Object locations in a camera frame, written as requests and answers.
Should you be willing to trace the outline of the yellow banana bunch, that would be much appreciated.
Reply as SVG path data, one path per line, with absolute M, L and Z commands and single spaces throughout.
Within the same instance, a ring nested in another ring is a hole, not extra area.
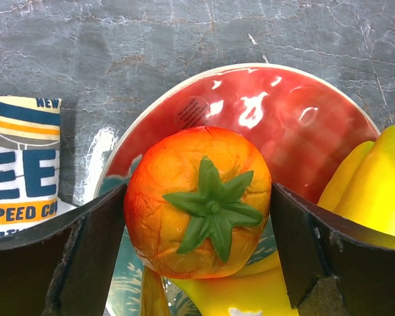
M 382 141 L 354 151 L 336 171 L 320 205 L 368 228 L 395 236 L 395 168 Z M 204 315 L 287 315 L 281 270 L 234 278 L 180 279 Z

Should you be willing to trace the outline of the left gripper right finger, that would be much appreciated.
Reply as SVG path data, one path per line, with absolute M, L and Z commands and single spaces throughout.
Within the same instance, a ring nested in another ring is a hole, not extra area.
M 292 308 L 300 315 L 395 315 L 395 236 L 273 184 L 270 216 Z

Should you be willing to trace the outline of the small orange tangerine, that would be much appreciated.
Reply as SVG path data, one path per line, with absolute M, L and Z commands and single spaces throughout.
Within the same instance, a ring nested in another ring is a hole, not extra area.
M 177 279 L 238 272 L 265 228 L 271 174 L 259 150 L 199 126 L 151 146 L 128 184 L 124 215 L 146 267 Z

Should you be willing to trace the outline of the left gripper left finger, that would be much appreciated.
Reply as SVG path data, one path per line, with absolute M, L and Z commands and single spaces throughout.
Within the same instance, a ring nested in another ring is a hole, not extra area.
M 124 230 L 126 185 L 0 237 L 0 315 L 102 315 Z

